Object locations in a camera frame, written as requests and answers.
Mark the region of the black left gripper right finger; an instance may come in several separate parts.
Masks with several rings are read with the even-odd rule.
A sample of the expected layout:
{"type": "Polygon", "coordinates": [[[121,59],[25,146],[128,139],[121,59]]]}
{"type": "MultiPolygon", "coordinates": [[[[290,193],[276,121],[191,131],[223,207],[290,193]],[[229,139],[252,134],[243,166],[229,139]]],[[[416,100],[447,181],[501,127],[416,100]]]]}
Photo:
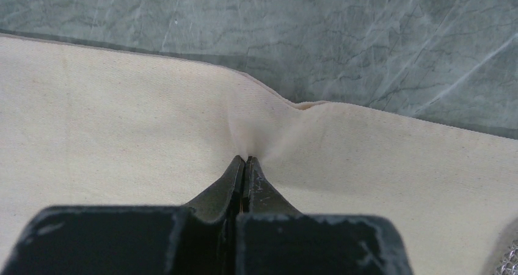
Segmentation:
{"type": "Polygon", "coordinates": [[[268,182],[257,158],[240,168],[236,274],[412,274],[388,219],[301,213],[268,182]]]}

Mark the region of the beige wrapping cloth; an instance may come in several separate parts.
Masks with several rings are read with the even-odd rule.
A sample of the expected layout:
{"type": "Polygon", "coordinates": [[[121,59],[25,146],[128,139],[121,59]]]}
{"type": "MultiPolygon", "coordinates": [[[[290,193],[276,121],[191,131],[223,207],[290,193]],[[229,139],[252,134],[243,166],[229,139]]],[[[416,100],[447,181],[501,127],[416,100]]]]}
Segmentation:
{"type": "Polygon", "coordinates": [[[1,37],[1,261],[40,209],[182,204],[256,156],[298,210],[384,216],[415,274],[491,274],[517,239],[517,141],[247,74],[1,37]]]}

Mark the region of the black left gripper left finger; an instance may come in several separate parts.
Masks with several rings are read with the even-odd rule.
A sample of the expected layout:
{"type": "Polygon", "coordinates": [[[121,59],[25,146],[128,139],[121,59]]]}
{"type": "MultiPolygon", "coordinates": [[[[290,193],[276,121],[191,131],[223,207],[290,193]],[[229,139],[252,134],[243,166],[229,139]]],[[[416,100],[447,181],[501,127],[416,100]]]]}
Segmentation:
{"type": "Polygon", "coordinates": [[[48,207],[12,249],[3,274],[234,274],[245,161],[181,206],[48,207]]]}

